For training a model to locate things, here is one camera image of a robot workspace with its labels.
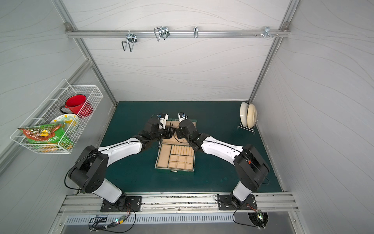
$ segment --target plate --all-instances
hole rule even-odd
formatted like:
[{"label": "plate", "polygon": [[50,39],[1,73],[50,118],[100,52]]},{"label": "plate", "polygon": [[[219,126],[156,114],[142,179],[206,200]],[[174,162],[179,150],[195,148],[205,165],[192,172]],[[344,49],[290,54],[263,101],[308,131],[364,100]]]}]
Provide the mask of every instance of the plate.
[{"label": "plate", "polygon": [[247,110],[248,110],[248,103],[242,102],[240,104],[240,121],[242,122],[244,127],[247,127]]},{"label": "plate", "polygon": [[256,124],[256,118],[257,118],[257,110],[255,105],[252,103],[248,106],[248,112],[247,112],[247,124],[248,128],[253,128]]},{"label": "plate", "polygon": [[78,126],[79,117],[76,114],[64,114],[52,120],[51,124],[63,124],[63,128],[65,132],[68,129],[68,127],[72,125],[71,128],[69,129],[69,131],[71,131]]}]

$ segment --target wire basket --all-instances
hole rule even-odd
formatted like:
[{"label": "wire basket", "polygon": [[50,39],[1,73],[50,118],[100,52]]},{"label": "wire basket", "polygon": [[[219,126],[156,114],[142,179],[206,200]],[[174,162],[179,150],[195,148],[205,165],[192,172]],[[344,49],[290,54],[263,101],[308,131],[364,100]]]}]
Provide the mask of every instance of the wire basket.
[{"label": "wire basket", "polygon": [[78,114],[72,116],[70,125],[58,143],[29,143],[19,129],[10,138],[38,154],[70,154],[103,98],[96,85],[71,85],[67,80],[63,80],[20,126],[24,128],[53,123],[56,117],[63,115],[60,107],[65,105],[69,97],[76,94],[85,95],[86,101]]},{"label": "wire basket", "polygon": [[242,124],[241,121],[240,121],[239,126],[237,126],[236,128],[237,128],[237,129],[242,128],[242,129],[248,130],[248,131],[252,132],[252,134],[254,135],[254,134],[256,134],[256,133],[255,133],[255,127],[256,127],[257,121],[258,121],[258,112],[257,112],[257,115],[256,115],[256,122],[255,122],[255,125],[253,125],[252,128],[244,127],[244,125]]}]

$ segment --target snack bag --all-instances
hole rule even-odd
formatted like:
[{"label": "snack bag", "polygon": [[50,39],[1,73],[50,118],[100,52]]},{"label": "snack bag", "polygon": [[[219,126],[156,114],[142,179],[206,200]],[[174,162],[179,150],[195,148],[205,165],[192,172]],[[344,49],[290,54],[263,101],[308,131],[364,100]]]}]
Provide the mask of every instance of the snack bag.
[{"label": "snack bag", "polygon": [[60,142],[64,148],[72,148],[74,146],[68,136],[64,136],[65,132],[62,124],[45,124],[19,129],[25,134],[31,144],[57,144]]}]

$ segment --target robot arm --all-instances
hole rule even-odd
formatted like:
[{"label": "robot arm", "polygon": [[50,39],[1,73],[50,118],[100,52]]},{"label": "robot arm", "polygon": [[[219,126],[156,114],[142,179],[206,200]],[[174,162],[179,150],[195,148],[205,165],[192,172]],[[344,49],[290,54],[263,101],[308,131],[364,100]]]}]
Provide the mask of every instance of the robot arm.
[{"label": "robot arm", "polygon": [[171,138],[176,131],[178,138],[185,138],[195,151],[215,155],[235,166],[240,181],[229,202],[239,207],[251,192],[257,191],[269,172],[268,165],[252,145],[243,147],[221,142],[199,133],[184,113],[178,116],[178,129],[166,128],[168,115],[159,114],[158,119],[149,119],[142,131],[126,141],[100,148],[86,147],[69,171],[69,178],[86,193],[94,193],[117,207],[123,207],[126,193],[105,179],[106,168],[122,158],[147,150],[155,141]]},{"label": "robot arm", "polygon": [[195,151],[215,155],[235,166],[239,182],[230,198],[233,206],[239,207],[249,194],[258,190],[269,173],[269,166],[254,146],[248,144],[243,147],[221,142],[205,133],[199,133],[184,113],[179,113],[178,116],[179,139],[185,138]]},{"label": "robot arm", "polygon": [[106,169],[122,158],[149,149],[154,142],[162,138],[173,136],[175,129],[165,127],[169,116],[162,113],[157,117],[158,119],[150,118],[143,130],[126,141],[100,148],[86,147],[68,172],[69,178],[86,193],[96,194],[110,203],[122,206],[126,194],[105,179]]}]

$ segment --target white wall panel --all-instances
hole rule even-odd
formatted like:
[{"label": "white wall panel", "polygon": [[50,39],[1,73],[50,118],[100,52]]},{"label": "white wall panel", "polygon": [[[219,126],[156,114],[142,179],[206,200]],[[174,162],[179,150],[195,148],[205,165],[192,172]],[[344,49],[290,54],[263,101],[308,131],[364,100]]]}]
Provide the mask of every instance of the white wall panel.
[{"label": "white wall panel", "polygon": [[118,101],[248,99],[272,39],[86,39]]},{"label": "white wall panel", "polygon": [[[85,61],[50,0],[2,1],[0,7],[0,153],[9,136],[63,80]],[[0,176],[0,233],[47,233],[72,190],[63,178],[87,145],[96,145],[112,107],[92,71],[82,80],[98,85],[104,98],[70,155],[27,149]]]},{"label": "white wall panel", "polygon": [[0,8],[0,152],[10,135],[85,61],[50,0],[3,1]]},{"label": "white wall panel", "polygon": [[80,30],[278,29],[289,0],[64,0]]},{"label": "white wall panel", "polygon": [[373,12],[303,0],[254,100],[306,233],[374,230]]}]

